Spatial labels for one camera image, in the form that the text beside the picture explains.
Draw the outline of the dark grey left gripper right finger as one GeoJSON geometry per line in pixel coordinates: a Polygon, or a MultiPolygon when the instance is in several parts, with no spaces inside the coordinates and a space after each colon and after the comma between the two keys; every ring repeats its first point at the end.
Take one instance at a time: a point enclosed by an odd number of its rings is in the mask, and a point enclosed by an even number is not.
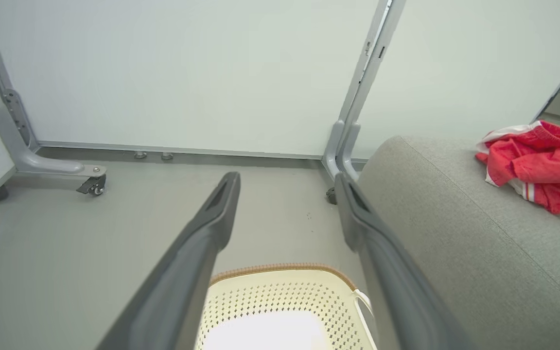
{"type": "Polygon", "coordinates": [[[346,173],[334,182],[345,243],[360,258],[373,317],[389,317],[398,348],[473,350],[473,341],[356,182],[346,173]]]}

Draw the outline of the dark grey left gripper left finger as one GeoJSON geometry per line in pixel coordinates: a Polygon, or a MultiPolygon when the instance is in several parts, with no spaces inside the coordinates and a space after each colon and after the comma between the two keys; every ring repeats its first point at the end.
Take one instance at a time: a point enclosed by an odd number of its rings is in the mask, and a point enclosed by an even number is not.
{"type": "Polygon", "coordinates": [[[227,246],[241,189],[238,172],[218,182],[138,288],[99,350],[193,350],[217,255],[227,246]]]}

